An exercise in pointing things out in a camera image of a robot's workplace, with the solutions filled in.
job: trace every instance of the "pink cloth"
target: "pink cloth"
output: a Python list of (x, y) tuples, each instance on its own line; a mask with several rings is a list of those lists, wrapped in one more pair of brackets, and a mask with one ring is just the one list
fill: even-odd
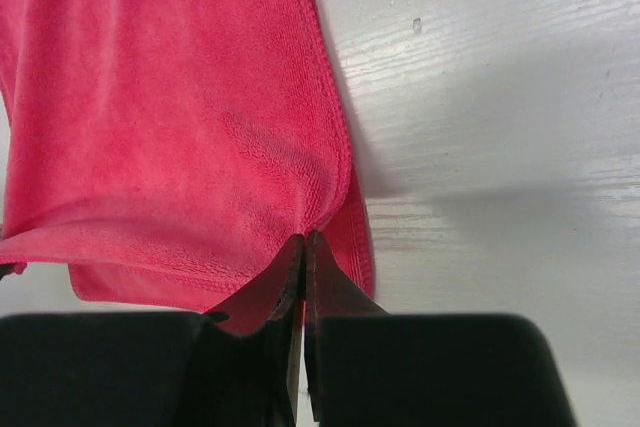
[(0, 82), (0, 263), (68, 263), (83, 299), (204, 310), (325, 228), (372, 293), (314, 0), (0, 0)]

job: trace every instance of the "table surface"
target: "table surface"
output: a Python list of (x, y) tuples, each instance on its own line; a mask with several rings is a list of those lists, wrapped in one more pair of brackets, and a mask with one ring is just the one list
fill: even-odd
[[(524, 314), (581, 425), (640, 425), (640, 0), (318, 2), (379, 302)], [(106, 307), (37, 267), (0, 299)]]

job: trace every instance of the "towel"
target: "towel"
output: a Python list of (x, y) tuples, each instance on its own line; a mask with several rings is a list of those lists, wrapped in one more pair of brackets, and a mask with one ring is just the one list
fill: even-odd
[(0, 0), (0, 263), (87, 300), (206, 310), (323, 229), (372, 294), (314, 0)]

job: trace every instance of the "red fabric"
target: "red fabric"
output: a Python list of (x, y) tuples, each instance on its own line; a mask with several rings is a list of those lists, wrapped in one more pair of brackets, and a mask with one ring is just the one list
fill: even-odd
[(0, 0), (0, 81), (1, 263), (68, 263), (83, 299), (204, 310), (326, 227), (372, 292), (313, 0)]

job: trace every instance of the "red towel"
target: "red towel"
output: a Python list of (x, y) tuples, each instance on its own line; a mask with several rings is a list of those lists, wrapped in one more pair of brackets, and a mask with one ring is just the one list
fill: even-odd
[(0, 80), (0, 263), (68, 263), (83, 299), (204, 310), (325, 228), (371, 294), (314, 0), (0, 0)]

